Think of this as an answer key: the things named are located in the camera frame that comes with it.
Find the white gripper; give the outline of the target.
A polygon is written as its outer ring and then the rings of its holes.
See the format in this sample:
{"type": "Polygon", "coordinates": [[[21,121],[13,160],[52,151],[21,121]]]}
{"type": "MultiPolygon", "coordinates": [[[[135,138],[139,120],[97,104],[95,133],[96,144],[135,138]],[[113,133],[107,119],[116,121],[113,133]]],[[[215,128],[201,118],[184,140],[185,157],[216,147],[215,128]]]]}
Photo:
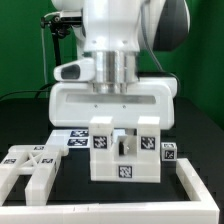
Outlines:
{"type": "MultiPolygon", "coordinates": [[[[137,128],[140,116],[158,117],[161,129],[174,124],[173,77],[141,78],[123,94],[101,94],[90,83],[59,82],[51,90],[49,119],[56,127],[87,127],[94,116],[110,116],[115,128],[137,128]]],[[[119,154],[129,148],[119,143],[119,154]]]]}

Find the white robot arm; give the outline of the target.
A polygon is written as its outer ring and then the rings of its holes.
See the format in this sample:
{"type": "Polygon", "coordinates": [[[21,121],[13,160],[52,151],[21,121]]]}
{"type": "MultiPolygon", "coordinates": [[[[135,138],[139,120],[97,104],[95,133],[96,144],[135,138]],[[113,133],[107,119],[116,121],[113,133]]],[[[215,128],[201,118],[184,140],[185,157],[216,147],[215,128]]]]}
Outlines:
{"type": "Polygon", "coordinates": [[[157,155],[174,124],[177,80],[139,77],[137,56],[176,48],[190,26],[185,0],[52,0],[77,38],[76,60],[54,70],[49,116],[59,127],[86,127],[90,154],[157,155]]]}

